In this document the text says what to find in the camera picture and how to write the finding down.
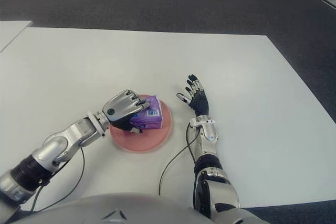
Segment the left robot hand silver back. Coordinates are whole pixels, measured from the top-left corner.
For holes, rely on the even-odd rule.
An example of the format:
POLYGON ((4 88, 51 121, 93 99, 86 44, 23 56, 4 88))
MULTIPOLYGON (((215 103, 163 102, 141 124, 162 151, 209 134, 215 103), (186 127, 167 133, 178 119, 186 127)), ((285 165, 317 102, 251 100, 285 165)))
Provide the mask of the left robot hand silver back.
POLYGON ((131 124, 131 118, 149 107, 150 103, 146 98, 126 89, 110 99, 102 111, 112 126, 123 131, 142 133, 139 127, 131 124))

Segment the right robot hand black palm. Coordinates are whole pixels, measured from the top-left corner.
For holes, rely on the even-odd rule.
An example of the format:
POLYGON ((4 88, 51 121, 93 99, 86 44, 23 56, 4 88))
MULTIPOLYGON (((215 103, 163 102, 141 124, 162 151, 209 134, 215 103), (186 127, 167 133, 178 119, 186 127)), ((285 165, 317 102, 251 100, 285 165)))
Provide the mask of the right robot hand black palm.
POLYGON ((187 97, 183 93, 177 93, 176 96, 185 104, 187 104, 194 112, 196 117, 209 116, 209 105, 205 90, 200 80, 194 74, 188 76, 186 80, 187 86, 185 90, 190 95, 187 97))

